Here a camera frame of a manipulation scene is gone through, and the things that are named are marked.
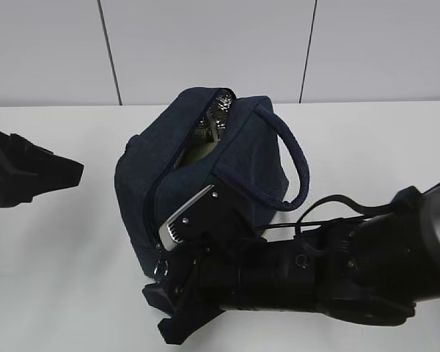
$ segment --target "bag zipper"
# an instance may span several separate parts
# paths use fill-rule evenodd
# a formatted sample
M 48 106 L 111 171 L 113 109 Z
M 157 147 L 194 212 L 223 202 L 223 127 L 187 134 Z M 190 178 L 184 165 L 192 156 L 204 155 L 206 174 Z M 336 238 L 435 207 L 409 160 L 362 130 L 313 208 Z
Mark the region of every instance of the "bag zipper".
M 145 200 L 144 200 L 144 211 L 143 211 L 142 217 L 144 219 L 145 229 L 147 231 L 148 238 L 149 238 L 153 248 L 156 248 L 156 245 L 158 243 L 160 243 L 160 241 L 158 239 L 159 238 L 158 229 L 155 228 L 155 226 L 156 226 L 155 215 L 154 215 L 154 212 L 155 212 L 155 210 L 154 210 L 155 192 L 156 192 L 159 184 L 161 183 L 161 181 L 164 179 L 164 177 L 172 171 L 173 165 L 175 165 L 176 160 L 179 158 L 180 154 L 184 150 L 184 147 L 185 147 L 187 141 L 191 138 L 192 133 L 195 131 L 195 129 L 197 128 L 197 126 L 200 123 L 200 121 L 202 120 L 202 118 L 206 115 L 207 110 L 210 108 L 212 103 L 221 94 L 222 90 L 223 89 L 219 89 L 213 95 L 213 97 L 208 101 L 205 108 L 202 110 L 202 113 L 199 115 L 199 117 L 196 119 L 195 123 L 189 129 L 189 132 L 186 134 L 186 137 L 184 138 L 182 143 L 180 143 L 179 147 L 176 149 L 175 154 L 170 159 L 166 168 L 156 178 L 155 182 L 152 184 L 152 186 L 150 187 L 150 189 L 147 192 L 147 196 L 145 197 Z M 230 91 L 230 93 L 232 94 L 233 99 L 234 99 L 235 98 L 234 93 L 232 91 Z

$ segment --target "robotic arm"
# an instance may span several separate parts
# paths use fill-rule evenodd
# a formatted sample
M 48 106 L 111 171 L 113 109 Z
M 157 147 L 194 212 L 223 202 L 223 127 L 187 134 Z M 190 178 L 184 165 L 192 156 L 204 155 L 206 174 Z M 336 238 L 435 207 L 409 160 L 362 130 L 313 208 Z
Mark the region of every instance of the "robotic arm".
M 18 134 L 0 131 L 0 208 L 30 203 L 33 197 L 80 183 L 84 166 L 54 155 Z
M 406 188 L 374 208 L 330 196 L 295 224 L 260 229 L 231 208 L 230 192 L 208 186 L 160 228 L 156 283 L 143 293 L 171 317 L 158 324 L 167 343 L 181 344 L 229 309 L 319 312 L 397 326 L 415 315 L 418 301 L 440 297 L 440 184 L 424 194 Z M 302 222 L 333 201 L 362 216 Z M 320 226 L 302 231 L 309 225 Z M 267 242 L 256 234 L 284 226 L 295 227 L 293 240 Z

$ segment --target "white table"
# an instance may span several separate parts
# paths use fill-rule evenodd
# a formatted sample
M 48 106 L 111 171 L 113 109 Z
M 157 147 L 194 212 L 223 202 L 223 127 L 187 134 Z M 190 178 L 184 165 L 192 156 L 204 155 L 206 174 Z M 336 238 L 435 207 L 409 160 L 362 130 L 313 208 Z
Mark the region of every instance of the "white table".
M 114 166 L 163 106 L 0 108 L 16 132 L 85 165 L 81 185 L 0 210 L 0 351 L 440 351 L 440 300 L 396 328 L 323 315 L 227 312 L 176 348 L 164 344 L 120 219 Z M 277 105 L 309 160 L 306 205 L 333 193 L 366 205 L 440 180 L 440 103 Z M 295 177 L 285 156 L 287 173 Z M 290 187 L 297 189 L 294 180 Z M 325 205 L 309 219 L 351 215 Z M 290 232 L 270 232 L 286 238 Z

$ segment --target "navy blue lunch bag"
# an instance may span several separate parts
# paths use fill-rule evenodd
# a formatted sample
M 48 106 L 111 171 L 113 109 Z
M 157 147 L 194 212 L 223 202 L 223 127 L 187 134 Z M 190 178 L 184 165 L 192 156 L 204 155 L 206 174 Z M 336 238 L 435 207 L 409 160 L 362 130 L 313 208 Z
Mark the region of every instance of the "navy blue lunch bag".
M 277 136 L 300 177 L 288 187 Z M 234 206 L 252 226 L 277 211 L 298 208 L 308 194 L 309 168 L 295 137 L 265 96 L 236 98 L 224 88 L 191 88 L 141 134 L 132 137 L 116 166 L 114 185 L 124 225 L 144 273 L 153 277 L 159 227 L 206 185 L 223 183 L 239 194 Z

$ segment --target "bag handle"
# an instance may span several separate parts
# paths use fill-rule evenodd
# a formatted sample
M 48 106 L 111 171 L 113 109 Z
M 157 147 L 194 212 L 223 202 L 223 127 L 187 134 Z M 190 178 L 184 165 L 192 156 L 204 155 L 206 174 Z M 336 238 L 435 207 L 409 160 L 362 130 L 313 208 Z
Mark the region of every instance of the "bag handle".
M 293 164 L 295 165 L 298 177 L 300 178 L 300 190 L 298 195 L 291 202 L 283 201 L 278 198 L 277 195 L 268 194 L 264 190 L 251 184 L 243 175 L 236 172 L 233 168 L 225 165 L 217 165 L 215 173 L 223 181 L 229 183 L 235 188 L 239 188 L 248 194 L 249 197 L 259 202 L 266 208 L 275 209 L 277 211 L 292 211 L 303 204 L 307 198 L 309 190 L 309 167 L 308 162 L 301 150 L 300 145 L 296 141 L 295 136 L 288 126 L 283 122 L 280 117 L 275 115 L 272 111 L 269 111 L 262 106 L 255 108 L 257 114 L 269 124 L 277 135 L 284 142 L 290 156 L 292 157 Z

